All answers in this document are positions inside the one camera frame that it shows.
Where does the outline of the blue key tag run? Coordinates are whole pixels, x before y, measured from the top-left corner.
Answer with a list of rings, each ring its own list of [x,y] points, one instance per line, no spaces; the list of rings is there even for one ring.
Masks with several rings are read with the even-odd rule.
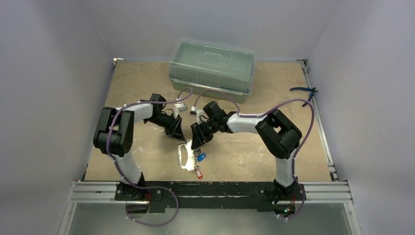
[[[205,157],[206,157],[206,154],[205,153],[201,153],[201,154],[198,155],[197,161],[198,162],[201,162]]]

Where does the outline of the red key tag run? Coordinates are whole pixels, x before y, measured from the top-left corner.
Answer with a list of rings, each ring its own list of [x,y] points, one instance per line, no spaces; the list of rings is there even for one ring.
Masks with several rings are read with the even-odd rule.
[[[202,175],[202,173],[201,173],[201,171],[200,171],[200,169],[195,169],[195,175],[196,175],[196,177],[198,178],[198,179],[202,179],[203,178],[203,175]]]

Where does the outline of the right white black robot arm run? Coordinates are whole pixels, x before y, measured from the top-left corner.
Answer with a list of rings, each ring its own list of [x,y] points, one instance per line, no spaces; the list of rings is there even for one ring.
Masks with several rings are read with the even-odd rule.
[[[300,146],[302,133],[279,109],[260,115],[226,113],[217,102],[203,107],[206,121],[191,125],[191,149],[199,149],[213,139],[217,132],[258,134],[276,161],[276,176],[271,195],[274,202],[295,199],[299,184],[294,174],[294,154]]]

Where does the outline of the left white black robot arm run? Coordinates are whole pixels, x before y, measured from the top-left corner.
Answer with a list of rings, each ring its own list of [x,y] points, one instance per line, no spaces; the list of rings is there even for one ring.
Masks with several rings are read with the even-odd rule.
[[[152,94],[149,100],[139,100],[121,108],[102,108],[93,145],[111,158],[120,175],[116,186],[116,201],[146,200],[150,195],[144,175],[131,152],[135,123],[153,123],[164,128],[168,137],[185,140],[182,118],[177,112],[166,114],[164,108],[167,103],[162,95]]]

